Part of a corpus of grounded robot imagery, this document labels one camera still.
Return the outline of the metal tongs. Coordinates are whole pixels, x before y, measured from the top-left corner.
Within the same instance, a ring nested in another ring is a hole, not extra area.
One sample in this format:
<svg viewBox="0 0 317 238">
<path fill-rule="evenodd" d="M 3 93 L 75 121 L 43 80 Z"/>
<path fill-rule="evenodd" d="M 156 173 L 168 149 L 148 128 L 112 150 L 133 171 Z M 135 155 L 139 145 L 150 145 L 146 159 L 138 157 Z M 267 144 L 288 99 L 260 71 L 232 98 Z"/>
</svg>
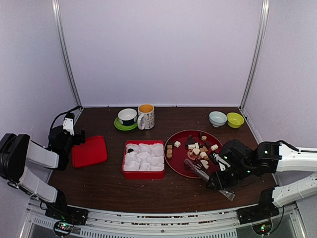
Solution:
<svg viewBox="0 0 317 238">
<path fill-rule="evenodd" d="M 193 161 L 190 159 L 185 159 L 184 160 L 184 168 L 186 170 L 189 170 L 189 171 L 195 173 L 203 181 L 205 181 L 207 189 L 220 192 L 222 195 L 224 195 L 230 201 L 234 200 L 234 198 L 236 196 L 235 193 L 220 187 L 219 183 L 215 182 L 215 180 L 211 177 L 210 172 L 207 171 L 207 169 L 203 166 L 203 164 L 199 160 Z"/>
</svg>

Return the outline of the red box lid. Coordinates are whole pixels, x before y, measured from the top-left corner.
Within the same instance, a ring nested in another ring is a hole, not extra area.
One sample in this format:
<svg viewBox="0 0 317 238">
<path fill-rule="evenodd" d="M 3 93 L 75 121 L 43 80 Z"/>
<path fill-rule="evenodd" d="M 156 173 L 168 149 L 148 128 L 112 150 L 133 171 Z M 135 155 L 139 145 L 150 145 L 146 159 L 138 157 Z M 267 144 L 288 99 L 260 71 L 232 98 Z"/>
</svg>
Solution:
<svg viewBox="0 0 317 238">
<path fill-rule="evenodd" d="M 84 144 L 72 148 L 72 164 L 75 168 L 103 163 L 107 159 L 106 140 L 102 135 L 88 137 Z"/>
</svg>

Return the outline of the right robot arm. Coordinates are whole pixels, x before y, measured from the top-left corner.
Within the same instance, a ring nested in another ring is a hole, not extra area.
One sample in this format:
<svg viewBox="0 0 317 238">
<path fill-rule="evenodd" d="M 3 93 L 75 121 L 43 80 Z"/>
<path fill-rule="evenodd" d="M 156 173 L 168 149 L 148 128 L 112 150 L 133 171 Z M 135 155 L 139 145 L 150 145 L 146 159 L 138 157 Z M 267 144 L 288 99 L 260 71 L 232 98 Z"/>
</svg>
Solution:
<svg viewBox="0 0 317 238">
<path fill-rule="evenodd" d="M 297 148 L 283 140 L 264 141 L 255 150 L 237 139 L 226 142 L 215 154 L 228 165 L 210 175 L 206 187 L 220 191 L 231 188 L 250 175 L 262 176 L 276 172 L 304 171 L 312 174 L 289 185 L 265 189 L 257 205 L 238 209 L 241 218 L 259 219 L 276 216 L 279 209 L 293 201 L 315 195 L 317 192 L 317 151 Z"/>
</svg>

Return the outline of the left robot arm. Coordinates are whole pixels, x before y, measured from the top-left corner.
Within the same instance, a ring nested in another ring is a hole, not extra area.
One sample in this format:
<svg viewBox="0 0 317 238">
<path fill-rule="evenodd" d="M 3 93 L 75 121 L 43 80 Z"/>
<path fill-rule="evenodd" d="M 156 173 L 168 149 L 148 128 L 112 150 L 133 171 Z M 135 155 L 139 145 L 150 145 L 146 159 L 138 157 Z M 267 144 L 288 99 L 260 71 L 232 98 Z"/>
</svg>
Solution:
<svg viewBox="0 0 317 238">
<path fill-rule="evenodd" d="M 6 133 L 0 140 L 0 176 L 8 185 L 47 204 L 60 220 L 67 220 L 71 209 L 64 193 L 48 185 L 44 176 L 50 171 L 65 171 L 73 146 L 85 140 L 84 130 L 75 133 L 62 126 L 50 131 L 48 147 L 33 141 L 27 134 Z"/>
</svg>

